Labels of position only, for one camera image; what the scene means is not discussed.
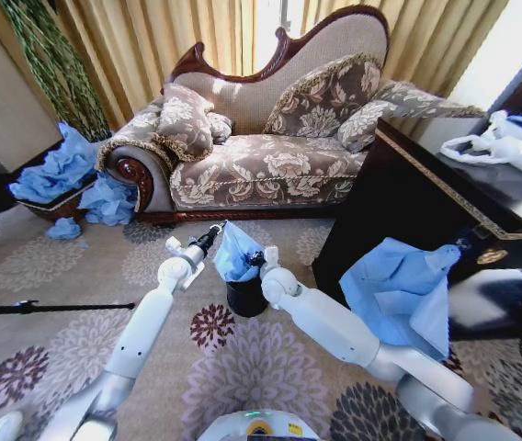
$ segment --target wooden basket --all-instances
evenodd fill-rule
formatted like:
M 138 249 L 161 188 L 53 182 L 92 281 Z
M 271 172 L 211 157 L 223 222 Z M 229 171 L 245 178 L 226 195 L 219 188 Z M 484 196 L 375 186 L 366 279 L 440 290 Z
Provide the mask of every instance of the wooden basket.
M 86 209 L 79 209 L 79 201 L 81 195 L 96 182 L 96 175 L 90 176 L 84 180 L 81 188 L 73 189 L 63 193 L 48 204 L 38 204 L 29 200 L 16 199 L 18 204 L 22 204 L 37 216 L 47 221 L 55 222 L 59 218 L 74 218 L 75 221 L 81 220 Z

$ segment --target floral pillow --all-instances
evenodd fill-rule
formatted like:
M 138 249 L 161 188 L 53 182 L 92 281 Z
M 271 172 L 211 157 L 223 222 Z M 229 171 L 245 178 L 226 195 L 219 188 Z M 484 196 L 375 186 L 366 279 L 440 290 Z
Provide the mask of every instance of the floral pillow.
M 402 117 L 406 110 L 388 101 L 374 99 L 341 124 L 336 138 L 351 153 L 362 151 L 375 140 L 375 126 L 381 117 Z
M 228 137 L 233 134 L 234 122 L 220 113 L 210 112 L 208 114 L 212 140 L 214 144 L 224 144 Z
M 208 112 L 214 106 L 191 89 L 173 83 L 163 89 L 163 107 L 154 140 L 181 161 L 200 161 L 212 153 Z
M 480 118 L 485 115 L 483 110 L 477 107 L 462 106 L 440 96 L 428 94 L 407 82 L 388 81 L 373 99 L 402 106 L 405 110 L 404 115 L 412 118 Z
M 264 133 L 324 138 L 369 102 L 380 82 L 380 64 L 347 55 L 304 75 L 281 95 Z

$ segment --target floor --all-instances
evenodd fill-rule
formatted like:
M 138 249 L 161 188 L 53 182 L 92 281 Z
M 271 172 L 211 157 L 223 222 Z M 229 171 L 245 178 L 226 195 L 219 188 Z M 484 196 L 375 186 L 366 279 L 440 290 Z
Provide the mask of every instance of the floor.
M 238 224 L 258 242 L 278 244 L 282 264 L 314 284 L 310 263 L 330 220 Z M 172 232 L 139 222 L 84 224 L 80 238 L 55 242 L 43 235 L 46 221 L 12 208 L 0 213 L 0 305 L 138 302 L 155 286 L 165 238 L 172 233 L 183 242 L 208 226 L 185 223 Z M 176 295 L 151 359 L 118 411 L 118 440 L 193 440 L 217 416 L 254 408 L 297 413 L 325 439 L 428 439 L 392 385 L 328 356 L 285 312 L 232 314 L 226 287 L 207 263 Z M 23 411 L 21 440 L 36 439 L 59 405 L 100 372 L 130 316 L 123 310 L 0 316 L 0 416 Z M 478 413 L 522 435 L 518 349 L 516 340 L 456 343 L 447 364 L 474 385 Z

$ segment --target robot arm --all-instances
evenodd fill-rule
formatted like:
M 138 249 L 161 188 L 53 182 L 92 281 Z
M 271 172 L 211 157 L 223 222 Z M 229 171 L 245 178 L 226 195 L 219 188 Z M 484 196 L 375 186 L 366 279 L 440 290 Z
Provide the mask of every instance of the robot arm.
M 141 301 L 124 328 L 104 371 L 73 395 L 51 418 L 40 441 L 113 439 L 116 424 L 100 417 L 117 410 L 131 394 L 173 306 L 173 293 L 186 289 L 204 268 L 203 260 L 222 225 L 214 225 L 187 248 L 175 238 L 165 246 L 175 254 L 157 273 L 159 286 Z
M 318 289 L 303 286 L 267 248 L 261 268 L 263 294 L 312 340 L 336 358 L 398 383 L 398 398 L 421 425 L 450 440 L 520 440 L 491 420 L 470 415 L 473 387 L 412 347 L 382 343 L 353 312 Z

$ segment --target black trash bin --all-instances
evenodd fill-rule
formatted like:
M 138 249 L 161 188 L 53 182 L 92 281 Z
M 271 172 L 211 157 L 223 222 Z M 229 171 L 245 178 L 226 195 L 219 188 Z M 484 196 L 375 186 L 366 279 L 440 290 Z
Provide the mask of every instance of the black trash bin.
M 231 310 L 241 317 L 255 317 L 267 307 L 261 289 L 261 277 L 247 282 L 226 282 L 226 299 Z

